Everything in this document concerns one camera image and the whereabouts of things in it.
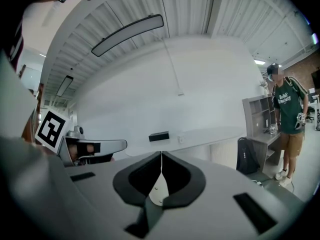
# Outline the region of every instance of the white desk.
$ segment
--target white desk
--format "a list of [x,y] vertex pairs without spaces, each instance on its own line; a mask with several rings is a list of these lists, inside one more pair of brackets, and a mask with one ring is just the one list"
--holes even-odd
[[214,127],[182,132],[185,140],[178,142],[178,134],[169,132],[170,139],[149,142],[148,137],[128,142],[125,153],[130,157],[156,151],[186,154],[206,161],[216,162],[235,169],[237,165],[237,140],[245,134],[240,127]]
[[317,99],[314,102],[308,104],[308,107],[314,108],[314,120],[313,121],[314,121],[314,129],[316,130],[316,128],[317,128],[317,115],[318,115],[317,110],[319,110],[319,112],[320,112],[319,95],[317,95]]

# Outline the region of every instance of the brown shorts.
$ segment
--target brown shorts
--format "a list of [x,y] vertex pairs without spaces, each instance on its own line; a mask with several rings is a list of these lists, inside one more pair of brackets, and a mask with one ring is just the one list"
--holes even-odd
[[281,132],[281,149],[287,151],[291,158],[299,156],[304,136],[304,132],[296,134],[286,134]]

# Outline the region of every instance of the ceiling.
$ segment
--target ceiling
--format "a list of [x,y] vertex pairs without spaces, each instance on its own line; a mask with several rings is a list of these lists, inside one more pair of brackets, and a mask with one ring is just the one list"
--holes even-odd
[[60,101],[71,100],[93,74],[156,37],[145,32],[115,46],[101,57],[91,49],[116,30],[151,14],[163,16],[161,38],[216,35],[240,38],[255,59],[283,68],[318,47],[303,15],[289,0],[92,0],[71,11],[52,41],[43,66],[44,101],[53,101],[66,75],[74,77]]

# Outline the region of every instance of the black backpack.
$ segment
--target black backpack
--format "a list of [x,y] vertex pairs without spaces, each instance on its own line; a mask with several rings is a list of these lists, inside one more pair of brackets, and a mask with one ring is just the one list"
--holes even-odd
[[260,165],[252,141],[246,137],[238,139],[236,170],[244,175],[256,173]]

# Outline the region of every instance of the white sneaker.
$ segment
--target white sneaker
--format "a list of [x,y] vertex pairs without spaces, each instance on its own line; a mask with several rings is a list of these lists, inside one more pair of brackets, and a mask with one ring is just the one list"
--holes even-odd
[[287,174],[288,174],[288,169],[286,169],[286,171],[282,170],[278,172],[276,175],[274,175],[274,178],[278,181],[278,180],[281,180],[283,177],[287,176]]
[[283,178],[282,180],[280,180],[279,184],[280,184],[280,186],[282,186],[282,187],[285,188],[285,187],[288,186],[291,182],[292,182],[292,178],[285,177],[285,178]]

